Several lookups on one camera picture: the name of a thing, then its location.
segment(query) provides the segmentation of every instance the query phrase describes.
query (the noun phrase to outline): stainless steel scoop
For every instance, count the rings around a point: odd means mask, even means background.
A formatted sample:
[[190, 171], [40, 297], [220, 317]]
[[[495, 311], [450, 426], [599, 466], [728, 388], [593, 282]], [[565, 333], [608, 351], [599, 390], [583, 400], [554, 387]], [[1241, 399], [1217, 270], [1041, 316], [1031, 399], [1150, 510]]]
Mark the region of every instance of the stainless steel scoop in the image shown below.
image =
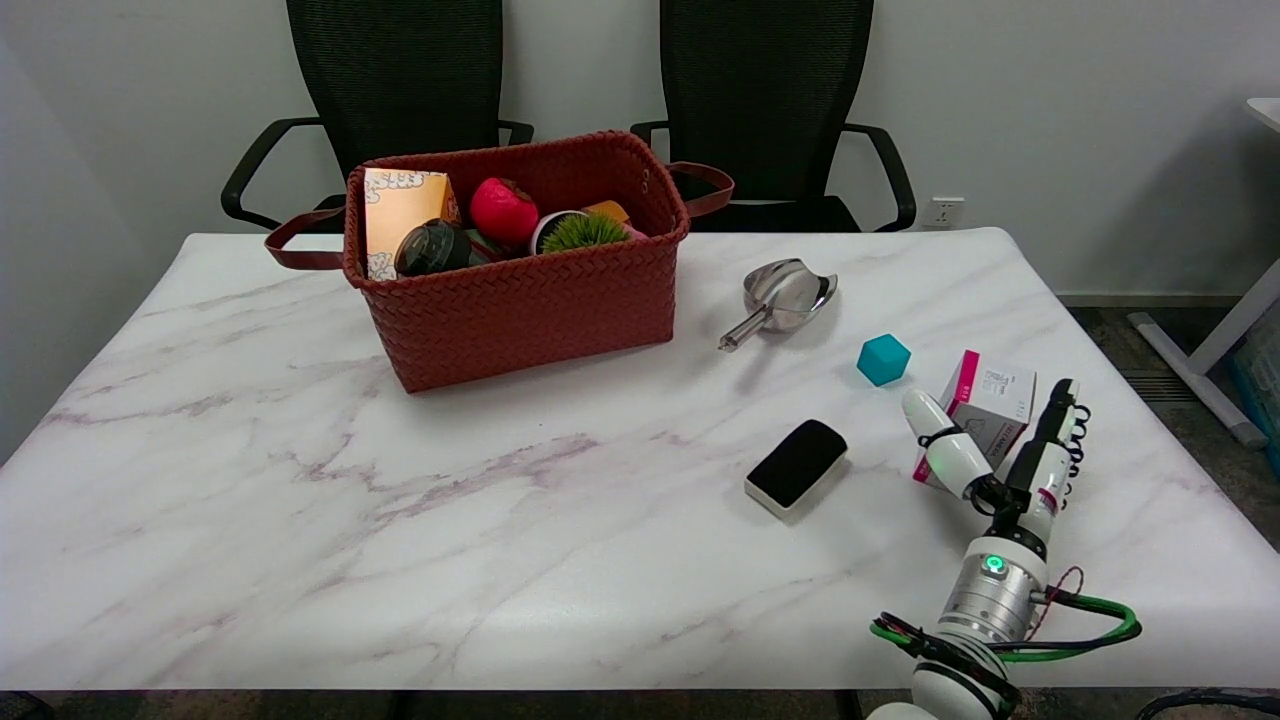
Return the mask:
[[733, 352], [755, 333], [792, 333], [836, 295], [836, 275], [815, 275], [796, 258], [756, 268], [742, 281], [751, 315], [724, 333], [719, 348]]

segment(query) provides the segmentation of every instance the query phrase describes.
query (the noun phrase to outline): teal cube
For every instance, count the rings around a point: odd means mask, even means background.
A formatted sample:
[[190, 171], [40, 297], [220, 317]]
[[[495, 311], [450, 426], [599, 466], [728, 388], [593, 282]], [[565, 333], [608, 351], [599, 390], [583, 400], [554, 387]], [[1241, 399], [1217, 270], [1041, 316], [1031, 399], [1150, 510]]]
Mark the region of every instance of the teal cube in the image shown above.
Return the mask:
[[896, 337], [882, 334], [863, 343], [863, 351], [858, 355], [858, 369], [872, 384], [881, 387], [901, 378], [910, 359], [911, 351]]

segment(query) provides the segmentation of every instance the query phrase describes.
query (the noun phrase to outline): pink and white box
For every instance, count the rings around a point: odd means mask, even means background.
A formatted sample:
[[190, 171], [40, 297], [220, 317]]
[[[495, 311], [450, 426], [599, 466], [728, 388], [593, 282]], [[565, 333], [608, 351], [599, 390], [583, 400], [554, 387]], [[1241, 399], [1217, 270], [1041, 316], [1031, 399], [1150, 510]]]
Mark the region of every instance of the pink and white box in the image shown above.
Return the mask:
[[[965, 350], [938, 404], [996, 469], [1030, 424], [1034, 400], [1036, 373]], [[942, 487], [929, 470], [923, 450], [911, 478]]]

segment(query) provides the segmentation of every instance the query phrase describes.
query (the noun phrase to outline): mesh chair back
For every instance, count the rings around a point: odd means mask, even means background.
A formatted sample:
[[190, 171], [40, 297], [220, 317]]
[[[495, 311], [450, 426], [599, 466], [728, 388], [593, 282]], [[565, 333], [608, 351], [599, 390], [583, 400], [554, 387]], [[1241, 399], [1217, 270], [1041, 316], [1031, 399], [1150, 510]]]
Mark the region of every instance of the mesh chair back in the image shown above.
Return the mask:
[[502, 0], [288, 0], [302, 77], [343, 174], [498, 145]]
[[870, 27], [872, 0], [662, 0], [671, 158], [735, 200], [822, 196]]

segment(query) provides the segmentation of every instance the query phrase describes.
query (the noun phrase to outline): white marble tabletop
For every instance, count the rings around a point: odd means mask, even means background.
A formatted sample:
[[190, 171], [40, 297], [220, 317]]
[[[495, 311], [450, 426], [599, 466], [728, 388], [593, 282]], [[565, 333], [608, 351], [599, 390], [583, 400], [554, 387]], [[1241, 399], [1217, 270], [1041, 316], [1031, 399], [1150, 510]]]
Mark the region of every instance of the white marble tabletop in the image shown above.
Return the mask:
[[[909, 479], [909, 384], [966, 347], [1092, 406], [1053, 574], [1146, 633], [1023, 685], [1280, 684], [1280, 557], [1002, 231], [694, 236], [676, 340], [406, 396], [361, 296], [196, 234], [0, 470], [0, 687], [904, 687], [982, 519]], [[335, 241], [335, 238], [323, 238]], [[740, 278], [800, 256], [837, 302], [735, 355]], [[909, 378], [874, 388], [863, 341]], [[820, 419], [851, 470], [787, 527], [742, 477]], [[1055, 611], [1042, 638], [1098, 634]]]

